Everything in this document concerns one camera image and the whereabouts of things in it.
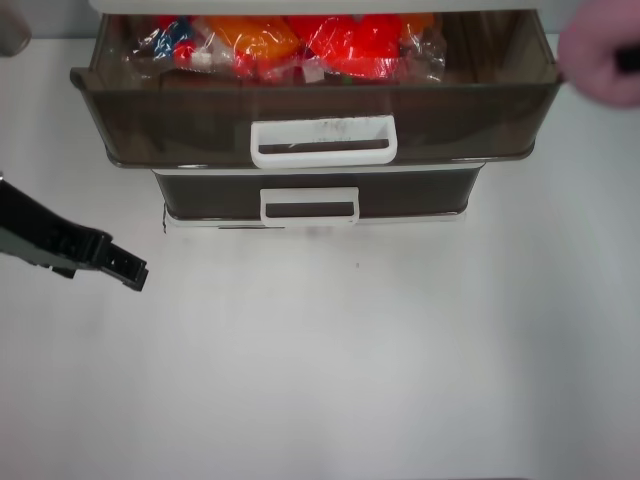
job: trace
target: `drawer top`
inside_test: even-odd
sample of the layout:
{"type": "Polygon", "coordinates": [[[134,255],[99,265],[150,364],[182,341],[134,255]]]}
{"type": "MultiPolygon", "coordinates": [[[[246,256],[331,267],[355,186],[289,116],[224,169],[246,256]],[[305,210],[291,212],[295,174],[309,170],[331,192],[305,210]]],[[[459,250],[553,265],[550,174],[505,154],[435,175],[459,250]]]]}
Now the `drawer top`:
{"type": "Polygon", "coordinates": [[[300,15],[536,9],[539,0],[90,0],[124,15],[300,15]]]}

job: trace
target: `closed drawer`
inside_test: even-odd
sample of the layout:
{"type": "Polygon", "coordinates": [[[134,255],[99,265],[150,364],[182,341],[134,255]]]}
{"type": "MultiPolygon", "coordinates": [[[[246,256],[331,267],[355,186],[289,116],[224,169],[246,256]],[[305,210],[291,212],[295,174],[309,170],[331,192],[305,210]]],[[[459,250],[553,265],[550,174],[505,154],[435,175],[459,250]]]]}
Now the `closed drawer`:
{"type": "Polygon", "coordinates": [[[132,17],[105,15],[92,63],[72,71],[114,163],[256,168],[254,122],[392,115],[393,165],[527,156],[559,88],[534,11],[442,14],[441,83],[255,86],[171,72],[132,75],[132,17]]]}
{"type": "MultiPolygon", "coordinates": [[[[258,174],[225,175],[216,174],[214,170],[201,174],[167,170],[156,171],[156,178],[169,214],[179,220],[258,222],[265,191],[336,188],[357,189],[359,218],[384,219],[463,212],[481,168],[482,164],[419,170],[342,168],[331,173],[276,175],[259,170],[258,174]]],[[[348,216],[350,213],[345,208],[349,210],[350,201],[310,202],[302,198],[285,207],[273,206],[273,215],[278,218],[348,216]]]]}

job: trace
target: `white drawer handle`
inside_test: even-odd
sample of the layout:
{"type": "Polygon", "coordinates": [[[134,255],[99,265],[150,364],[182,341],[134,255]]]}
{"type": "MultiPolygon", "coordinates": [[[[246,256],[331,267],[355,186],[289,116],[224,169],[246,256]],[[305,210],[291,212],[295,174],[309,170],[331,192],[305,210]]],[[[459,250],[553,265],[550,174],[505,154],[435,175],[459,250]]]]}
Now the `white drawer handle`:
{"type": "Polygon", "coordinates": [[[358,194],[355,187],[260,190],[260,218],[266,227],[275,228],[352,226],[360,219],[358,194]],[[318,214],[298,216],[295,213],[311,210],[318,214]]]}
{"type": "Polygon", "coordinates": [[[251,125],[251,158],[258,168],[384,165],[397,153],[393,116],[251,125]]]}

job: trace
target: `orange toy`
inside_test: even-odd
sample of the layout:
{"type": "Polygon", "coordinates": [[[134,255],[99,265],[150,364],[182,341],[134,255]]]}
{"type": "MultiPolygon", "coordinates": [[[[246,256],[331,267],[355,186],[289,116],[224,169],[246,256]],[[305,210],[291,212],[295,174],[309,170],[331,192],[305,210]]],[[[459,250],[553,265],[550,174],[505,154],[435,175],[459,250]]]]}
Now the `orange toy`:
{"type": "Polygon", "coordinates": [[[292,56],[300,40],[282,17],[204,17],[211,30],[237,54],[255,60],[292,56]]]}

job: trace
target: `red toy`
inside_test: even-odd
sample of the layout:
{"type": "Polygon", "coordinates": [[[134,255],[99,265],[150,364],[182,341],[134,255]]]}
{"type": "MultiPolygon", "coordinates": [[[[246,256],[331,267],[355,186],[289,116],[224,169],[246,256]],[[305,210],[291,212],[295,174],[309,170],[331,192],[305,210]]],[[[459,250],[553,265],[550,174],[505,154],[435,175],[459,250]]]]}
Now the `red toy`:
{"type": "Polygon", "coordinates": [[[289,25],[335,72],[385,79],[400,64],[402,20],[398,15],[292,16],[289,25]]]}
{"type": "Polygon", "coordinates": [[[196,51],[196,42],[193,40],[183,40],[173,49],[173,60],[176,65],[181,68],[189,68],[191,65],[191,57],[196,51]]]}
{"type": "MultiPolygon", "coordinates": [[[[187,15],[186,19],[191,22],[195,18],[194,15],[187,15]]],[[[179,15],[156,15],[154,17],[156,26],[164,31],[171,26],[172,23],[175,23],[180,20],[179,15]]]]}

